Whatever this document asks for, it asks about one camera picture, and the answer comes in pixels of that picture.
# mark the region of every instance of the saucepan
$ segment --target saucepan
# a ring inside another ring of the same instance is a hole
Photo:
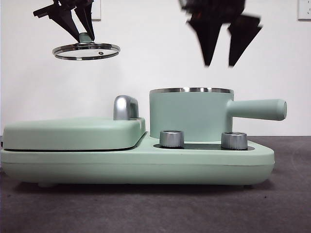
[[[232,118],[283,120],[284,100],[234,101],[234,92],[223,88],[165,88],[150,91],[150,136],[163,130],[184,132],[185,141],[220,141],[232,131]]]

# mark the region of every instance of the white wall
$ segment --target white wall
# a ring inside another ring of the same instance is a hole
[[[62,117],[112,117],[120,94],[138,99],[149,128],[149,91],[163,87],[230,88],[236,100],[285,99],[285,121],[235,119],[249,135],[311,135],[311,22],[298,22],[296,0],[248,0],[261,32],[234,68],[222,28],[210,68],[177,0],[104,0],[97,42],[121,47],[99,61],[63,61],[55,47],[74,43],[48,17],[32,12],[51,0],[1,1],[1,131],[11,122]]]

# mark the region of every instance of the gray table surface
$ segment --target gray table surface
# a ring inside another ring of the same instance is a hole
[[[3,233],[311,233],[311,136],[249,137],[275,151],[253,186],[58,185],[1,173]]]

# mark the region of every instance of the mint green appliance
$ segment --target mint green appliance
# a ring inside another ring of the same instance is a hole
[[[7,125],[1,166],[12,178],[44,187],[57,183],[255,184],[273,170],[273,150],[247,141],[246,134],[225,132],[232,131],[232,117],[282,120],[286,111],[282,100],[234,102],[233,92],[220,88],[153,90],[149,133],[139,117],[137,100],[118,96],[111,119]]]

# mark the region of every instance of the appliance base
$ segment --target appliance base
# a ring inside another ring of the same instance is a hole
[[[220,142],[202,142],[202,144]],[[1,151],[1,166],[12,178],[49,186],[57,183],[225,184],[263,182],[274,167],[270,148],[183,150],[154,147],[147,133],[137,147],[119,151]]]

